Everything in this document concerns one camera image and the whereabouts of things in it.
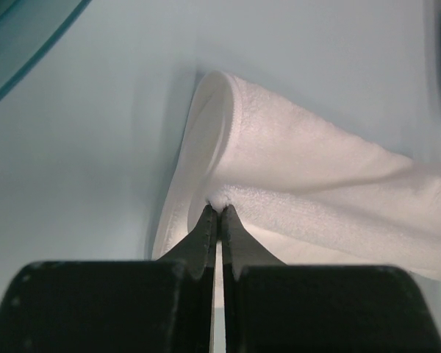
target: folded towel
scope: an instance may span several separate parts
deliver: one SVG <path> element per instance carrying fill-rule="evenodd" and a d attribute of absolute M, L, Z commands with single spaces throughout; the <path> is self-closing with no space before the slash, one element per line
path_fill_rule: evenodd
<path fill-rule="evenodd" d="M 258 85 L 198 86 L 153 256 L 206 200 L 291 264 L 390 264 L 441 279 L 441 168 L 348 134 Z"/>

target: white wall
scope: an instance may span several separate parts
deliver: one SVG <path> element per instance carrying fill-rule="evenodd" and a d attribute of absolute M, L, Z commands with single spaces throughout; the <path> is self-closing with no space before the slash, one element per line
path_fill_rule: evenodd
<path fill-rule="evenodd" d="M 440 5 L 92 1 L 0 103 L 0 295 L 33 260 L 148 256 L 193 88 L 211 68 L 441 162 Z M 423 285 L 441 323 L 441 284 Z"/>

